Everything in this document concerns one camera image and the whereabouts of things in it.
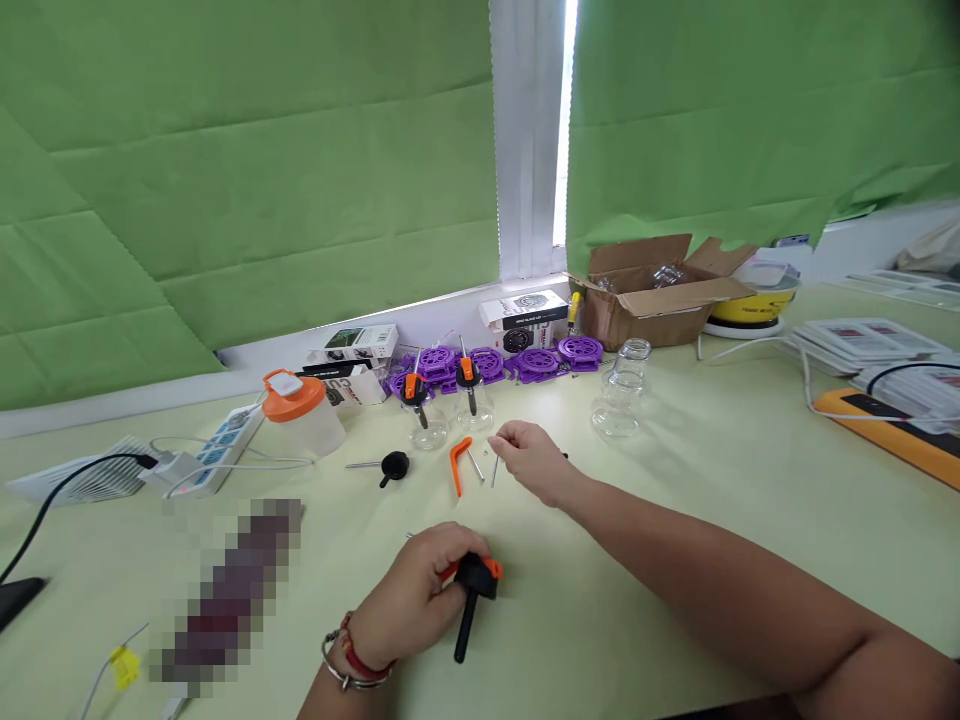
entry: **white window frame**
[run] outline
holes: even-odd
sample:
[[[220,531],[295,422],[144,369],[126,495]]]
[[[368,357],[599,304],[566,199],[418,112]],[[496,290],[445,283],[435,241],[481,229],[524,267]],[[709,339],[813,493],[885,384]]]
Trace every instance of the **white window frame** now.
[[[566,269],[553,246],[565,0],[490,0],[500,279]]]

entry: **white box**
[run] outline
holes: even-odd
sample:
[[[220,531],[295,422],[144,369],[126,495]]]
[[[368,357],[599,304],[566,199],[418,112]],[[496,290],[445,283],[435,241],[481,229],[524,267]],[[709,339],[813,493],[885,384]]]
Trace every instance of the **white box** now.
[[[329,328],[321,333],[320,349],[311,351],[307,358],[311,364],[389,359],[399,337],[396,325]]]
[[[497,334],[496,344],[508,355],[550,347],[553,324],[566,320],[568,311],[567,303],[553,290],[480,303],[481,319]]]
[[[380,384],[386,367],[372,365],[373,361],[370,360],[308,365],[297,375],[322,380],[327,388],[330,404],[334,407],[379,405],[387,399],[387,394]]]

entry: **hand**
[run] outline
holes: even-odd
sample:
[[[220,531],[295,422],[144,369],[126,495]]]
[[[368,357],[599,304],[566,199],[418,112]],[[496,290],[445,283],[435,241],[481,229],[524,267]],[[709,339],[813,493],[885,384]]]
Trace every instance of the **hand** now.
[[[511,420],[488,442],[517,481],[548,507],[557,507],[565,493],[586,480],[539,425]]]
[[[467,600],[463,586],[440,584],[440,574],[467,552],[490,557],[487,541],[455,522],[407,540],[383,580],[350,619],[357,657],[382,670],[394,660],[435,645]]]

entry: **cardboard box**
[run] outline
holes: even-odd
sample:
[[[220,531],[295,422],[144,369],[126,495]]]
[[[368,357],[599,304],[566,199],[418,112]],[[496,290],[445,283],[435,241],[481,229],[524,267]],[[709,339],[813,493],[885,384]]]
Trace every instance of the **cardboard box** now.
[[[553,324],[566,320],[567,313],[567,303],[552,290],[480,303],[481,319],[497,335],[495,344],[508,355],[550,347]]]
[[[587,289],[580,309],[583,334],[609,352],[632,337],[654,347],[683,345],[697,339],[715,303],[755,294],[729,277],[756,252],[755,245],[724,252],[721,241],[711,237],[687,257],[692,239],[689,233],[664,235],[594,248],[589,279],[568,273]],[[694,282],[654,288],[653,274],[664,265],[684,270]],[[617,292],[597,285],[601,279]]]
[[[300,377],[320,378],[327,388],[327,397],[338,405],[379,405],[387,399],[380,384],[385,368],[370,360],[347,360],[325,365],[305,365]]]
[[[311,351],[307,358],[315,365],[344,360],[389,359],[399,337],[396,325],[327,328],[320,332],[320,349]]]

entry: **white container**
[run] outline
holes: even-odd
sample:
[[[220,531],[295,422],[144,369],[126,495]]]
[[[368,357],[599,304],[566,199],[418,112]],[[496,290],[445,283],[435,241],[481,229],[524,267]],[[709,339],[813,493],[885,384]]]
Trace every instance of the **white container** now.
[[[283,427],[299,447],[317,457],[329,455],[347,438],[327,388],[317,378],[300,378],[289,370],[274,370],[263,379],[267,398],[263,415]]]

